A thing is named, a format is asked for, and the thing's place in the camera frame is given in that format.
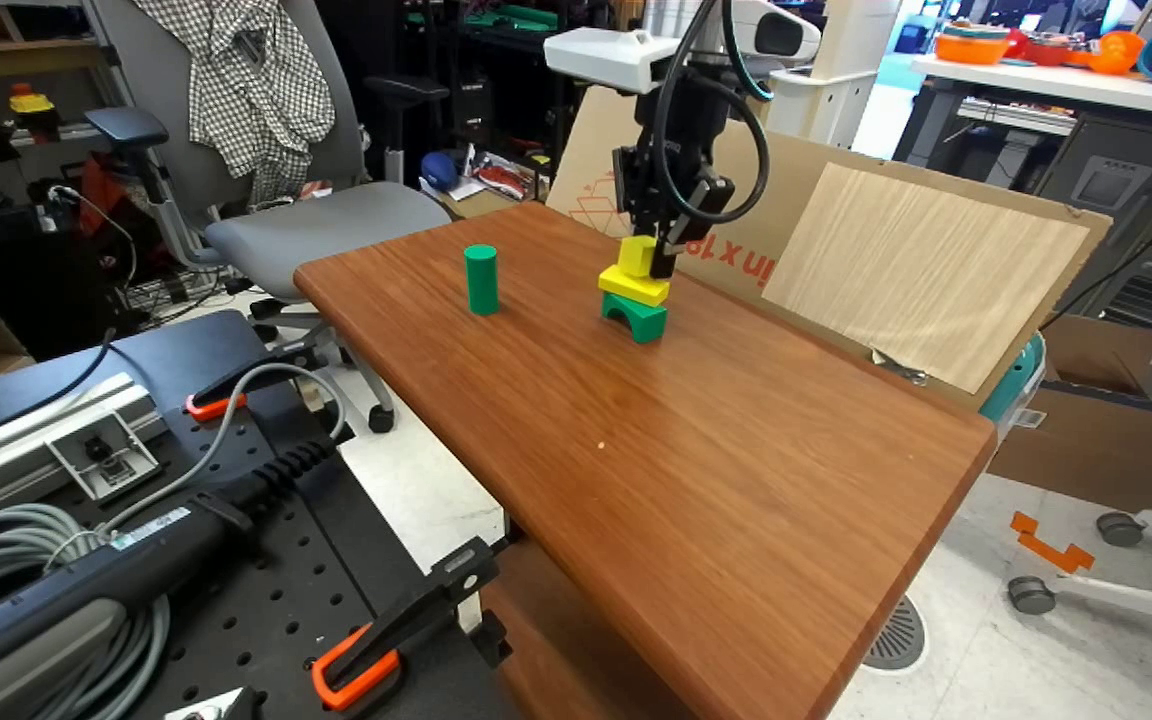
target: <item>chair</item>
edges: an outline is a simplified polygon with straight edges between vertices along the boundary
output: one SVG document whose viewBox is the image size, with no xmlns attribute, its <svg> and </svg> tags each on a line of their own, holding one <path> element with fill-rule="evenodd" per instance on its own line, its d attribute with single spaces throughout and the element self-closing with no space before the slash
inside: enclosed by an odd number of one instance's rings
<svg viewBox="0 0 1152 720">
<path fill-rule="evenodd" d="M 129 110 L 89 114 L 89 119 L 133 158 L 174 258 L 190 269 L 232 266 L 270 298 L 297 300 L 291 272 L 310 259 L 392 237 L 448 225 L 448 211 L 404 186 L 363 179 L 363 130 L 348 96 L 331 35 L 314 0 L 284 0 L 314 50 L 338 104 L 338 130 L 314 147 L 310 179 L 328 179 L 328 199 L 263 208 L 218 219 L 218 208 L 246 199 L 212 147 L 190 141 L 190 51 L 133 0 L 89 0 L 92 34 L 112 50 L 112 79 Z M 371 434 L 392 426 L 392 400 L 375 373 L 362 366 L 375 410 Z"/>
<path fill-rule="evenodd" d="M 1019 549 L 1033 553 L 1052 575 L 1011 575 L 1010 599 L 1024 617 L 1058 614 L 1061 598 L 1081 598 L 1085 603 L 1103 603 L 1122 614 L 1135 614 L 1152 619 L 1152 590 L 1103 579 L 1092 571 L 1095 557 L 1081 543 L 1052 549 L 1036 540 L 1039 526 L 1024 511 L 1011 517 Z M 1095 533 L 1103 543 L 1133 549 L 1152 537 L 1152 507 L 1146 511 L 1103 511 L 1095 517 Z"/>
</svg>

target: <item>white table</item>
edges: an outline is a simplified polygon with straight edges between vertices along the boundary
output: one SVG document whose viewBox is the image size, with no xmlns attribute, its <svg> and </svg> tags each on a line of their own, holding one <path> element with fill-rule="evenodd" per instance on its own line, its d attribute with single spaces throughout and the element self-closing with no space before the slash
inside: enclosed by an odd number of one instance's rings
<svg viewBox="0 0 1152 720">
<path fill-rule="evenodd" d="M 1077 104 L 1152 114 L 1152 86 L 1140 78 L 1095 78 L 1081 69 L 1046 69 L 1046 65 L 945 65 L 932 58 L 916 60 L 916 69 L 930 79 L 956 79 Z"/>
</svg>

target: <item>clamp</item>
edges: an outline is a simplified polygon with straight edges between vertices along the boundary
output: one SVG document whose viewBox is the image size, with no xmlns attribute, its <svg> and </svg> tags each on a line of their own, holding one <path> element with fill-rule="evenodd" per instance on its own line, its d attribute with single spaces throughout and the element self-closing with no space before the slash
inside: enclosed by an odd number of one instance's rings
<svg viewBox="0 0 1152 720">
<path fill-rule="evenodd" d="M 237 373 L 221 376 L 218 385 L 183 395 L 183 416 L 197 426 L 221 426 L 221 416 L 230 411 L 230 395 L 241 385 L 241 376 L 247 376 L 261 366 L 297 366 L 297 369 L 314 369 L 314 353 L 310 349 L 287 349 L 281 355 L 263 355 L 251 366 L 241 366 Z M 258 376 L 246 395 L 237 395 L 232 403 L 247 410 L 247 394 L 263 387 L 263 385 L 281 385 L 284 376 Z"/>
<path fill-rule="evenodd" d="M 389 695 L 404 662 L 457 628 L 457 603 L 477 598 L 498 575 L 498 557 L 485 540 L 467 540 L 448 553 L 392 614 L 348 632 L 310 663 L 316 702 L 346 716 Z M 467 635 L 499 632 L 499 626 L 459 628 Z"/>
</svg>

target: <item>wooden table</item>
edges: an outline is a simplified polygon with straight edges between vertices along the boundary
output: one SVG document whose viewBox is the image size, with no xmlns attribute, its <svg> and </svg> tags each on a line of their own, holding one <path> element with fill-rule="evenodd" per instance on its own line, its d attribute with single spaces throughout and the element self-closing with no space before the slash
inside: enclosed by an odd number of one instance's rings
<svg viewBox="0 0 1152 720">
<path fill-rule="evenodd" d="M 499 247 L 499 318 L 459 247 Z M 602 322 L 615 244 L 535 206 L 297 285 L 701 716 L 824 716 L 994 429 L 694 282 Z"/>
</svg>

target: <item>orange object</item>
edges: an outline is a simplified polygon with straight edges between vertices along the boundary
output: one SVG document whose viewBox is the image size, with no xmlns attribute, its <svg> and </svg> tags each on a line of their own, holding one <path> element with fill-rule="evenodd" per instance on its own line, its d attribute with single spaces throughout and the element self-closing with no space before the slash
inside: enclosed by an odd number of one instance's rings
<svg viewBox="0 0 1152 720">
<path fill-rule="evenodd" d="M 1088 69 L 1099 78 L 1130 78 L 1146 51 L 1135 34 L 1103 34 L 1099 51 L 1088 58 Z"/>
<path fill-rule="evenodd" d="M 197 426 L 221 426 L 224 411 L 230 411 L 230 395 L 205 400 L 205 403 L 197 395 L 183 400 L 183 416 Z"/>
<path fill-rule="evenodd" d="M 1033 60 L 1033 65 L 1069 65 L 1072 60 L 1072 43 L 1069 39 L 1030 43 L 1024 60 Z"/>
<path fill-rule="evenodd" d="M 338 687 L 338 683 L 331 683 L 331 663 L 338 663 L 346 654 L 351 654 L 351 648 L 363 640 L 363 632 L 368 632 L 368 626 L 356 628 L 356 632 L 348 632 L 342 645 L 331 645 L 326 656 L 316 656 L 316 662 L 310 663 L 310 679 L 314 679 L 316 702 L 322 702 L 328 714 L 338 714 L 338 716 L 346 716 L 346 714 L 375 702 L 375 695 L 389 691 L 389 687 L 402 679 L 402 672 L 404 672 L 404 662 L 402 662 L 402 654 L 392 648 L 392 654 L 375 656 L 375 663 L 368 663 L 363 672 L 356 672 L 348 683 Z"/>
<path fill-rule="evenodd" d="M 1024 58 L 1036 39 L 1019 28 L 1010 28 L 1010 51 L 1005 58 Z"/>
<path fill-rule="evenodd" d="M 937 58 L 949 65 L 1002 65 L 1010 58 L 1010 39 L 937 35 Z"/>
<path fill-rule="evenodd" d="M 1061 571 L 1081 571 L 1081 570 L 1092 570 L 1095 557 L 1081 543 L 1069 543 L 1066 553 L 1049 540 L 1039 540 L 1039 519 L 1036 517 L 1024 517 L 1018 511 L 1011 517 L 1011 533 L 1018 533 L 1018 543 L 1030 549 L 1033 557 L 1058 563 Z"/>
<path fill-rule="evenodd" d="M 79 197 L 85 206 L 78 227 L 85 237 L 96 237 L 109 225 L 109 215 L 129 199 L 129 188 L 101 160 L 85 160 Z"/>
</svg>

